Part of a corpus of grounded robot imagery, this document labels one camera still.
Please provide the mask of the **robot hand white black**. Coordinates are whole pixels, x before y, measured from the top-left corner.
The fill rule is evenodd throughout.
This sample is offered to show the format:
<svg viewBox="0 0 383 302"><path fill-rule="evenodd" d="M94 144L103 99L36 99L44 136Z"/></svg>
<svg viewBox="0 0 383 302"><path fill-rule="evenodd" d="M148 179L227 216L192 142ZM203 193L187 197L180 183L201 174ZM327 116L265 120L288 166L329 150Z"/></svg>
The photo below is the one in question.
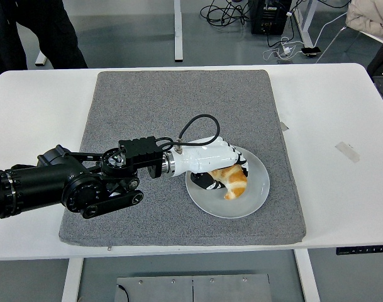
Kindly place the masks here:
<svg viewBox="0 0 383 302"><path fill-rule="evenodd" d="M247 160L221 137L193 141L191 146L183 146L181 152L171 148L169 160L172 177L190 172L192 182L203 189L227 188L228 199L239 197L247 187Z"/></svg>

